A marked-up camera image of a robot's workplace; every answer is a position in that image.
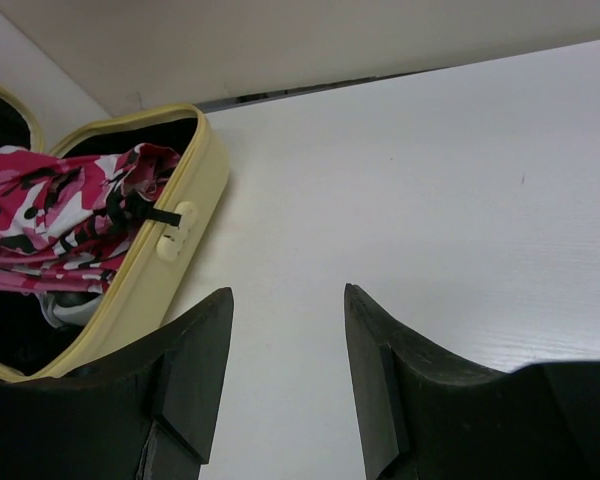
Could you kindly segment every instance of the beige suitcase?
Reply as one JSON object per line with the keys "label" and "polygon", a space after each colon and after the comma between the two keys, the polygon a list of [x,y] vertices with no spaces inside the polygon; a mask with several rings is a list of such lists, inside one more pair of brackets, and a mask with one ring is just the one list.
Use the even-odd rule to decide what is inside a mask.
{"label": "beige suitcase", "polygon": [[[35,117],[0,87],[2,101],[25,120],[30,134],[25,146],[42,151]],[[29,376],[0,363],[0,379],[20,382],[60,377],[162,325],[227,183],[227,154],[209,122],[200,110],[188,104],[161,107],[86,125],[49,153],[57,157],[122,153],[141,142],[171,147],[182,156],[155,205],[181,214],[180,227],[145,221],[96,313],[77,339],[46,367]]]}

